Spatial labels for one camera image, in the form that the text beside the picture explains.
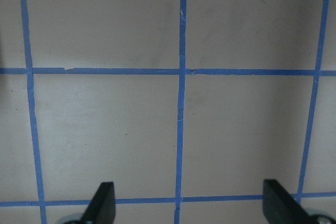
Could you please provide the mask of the right gripper black image-right left finger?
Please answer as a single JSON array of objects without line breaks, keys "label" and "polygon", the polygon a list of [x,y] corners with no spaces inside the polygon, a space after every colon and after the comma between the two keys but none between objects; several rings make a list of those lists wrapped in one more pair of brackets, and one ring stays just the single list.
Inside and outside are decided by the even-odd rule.
[{"label": "right gripper black image-right left finger", "polygon": [[101,183],[79,223],[113,224],[116,216],[115,203],[114,183]]}]

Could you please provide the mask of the right gripper black image-left right finger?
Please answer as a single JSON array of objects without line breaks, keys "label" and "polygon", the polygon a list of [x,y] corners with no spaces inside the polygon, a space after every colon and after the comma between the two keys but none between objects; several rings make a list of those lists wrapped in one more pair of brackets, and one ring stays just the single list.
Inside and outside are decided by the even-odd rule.
[{"label": "right gripper black image-left right finger", "polygon": [[270,224],[318,223],[275,179],[265,179],[262,187],[263,214]]}]

